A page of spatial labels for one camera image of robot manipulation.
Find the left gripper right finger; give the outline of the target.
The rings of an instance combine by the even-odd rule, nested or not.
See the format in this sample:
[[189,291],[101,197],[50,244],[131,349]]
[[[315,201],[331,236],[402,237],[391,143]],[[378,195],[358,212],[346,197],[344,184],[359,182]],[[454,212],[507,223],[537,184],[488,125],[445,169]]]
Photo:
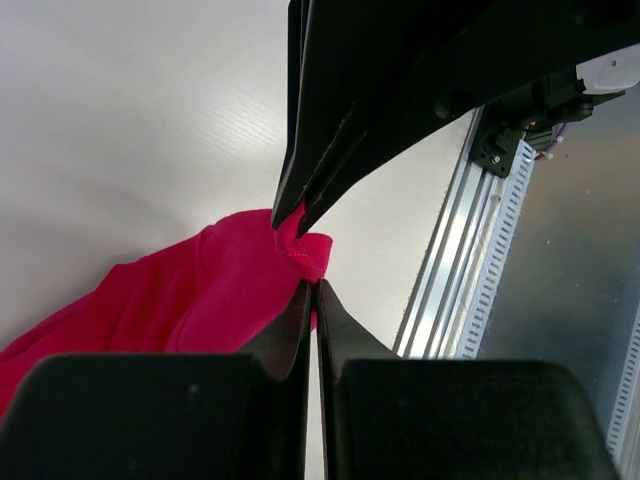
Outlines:
[[407,360],[315,291],[329,479],[615,479],[588,396],[544,361]]

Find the magenta t shirt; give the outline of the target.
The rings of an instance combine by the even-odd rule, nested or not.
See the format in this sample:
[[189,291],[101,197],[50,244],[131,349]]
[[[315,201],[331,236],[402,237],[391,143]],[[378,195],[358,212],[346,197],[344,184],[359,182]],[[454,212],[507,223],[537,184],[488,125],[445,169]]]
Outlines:
[[66,353],[233,353],[322,279],[333,240],[298,233],[298,208],[273,228],[268,209],[234,213],[195,236],[114,266],[87,295],[1,353],[1,409],[41,360]]

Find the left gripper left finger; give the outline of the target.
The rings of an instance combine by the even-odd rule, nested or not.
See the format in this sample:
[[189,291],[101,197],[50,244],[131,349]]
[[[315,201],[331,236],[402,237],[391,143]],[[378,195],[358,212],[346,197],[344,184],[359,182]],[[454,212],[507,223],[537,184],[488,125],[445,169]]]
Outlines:
[[56,355],[1,425],[5,479],[300,479],[313,288],[235,354]]

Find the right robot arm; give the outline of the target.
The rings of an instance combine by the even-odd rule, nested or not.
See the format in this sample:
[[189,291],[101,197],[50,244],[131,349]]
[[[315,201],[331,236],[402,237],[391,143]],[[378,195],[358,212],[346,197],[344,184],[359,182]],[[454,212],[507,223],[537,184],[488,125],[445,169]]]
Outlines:
[[472,110],[496,176],[528,132],[639,79],[635,1],[293,1],[288,140],[272,223],[306,232],[353,185]]

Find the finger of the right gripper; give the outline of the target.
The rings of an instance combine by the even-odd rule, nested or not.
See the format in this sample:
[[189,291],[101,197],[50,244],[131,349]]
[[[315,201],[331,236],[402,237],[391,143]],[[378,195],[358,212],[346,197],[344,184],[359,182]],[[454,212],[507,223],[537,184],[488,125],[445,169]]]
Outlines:
[[272,225],[303,210],[298,229],[311,227],[311,190],[320,162],[320,3],[288,7],[287,147]]
[[525,130],[591,114],[579,64],[639,42],[635,1],[318,1],[313,226],[354,184],[467,112]]

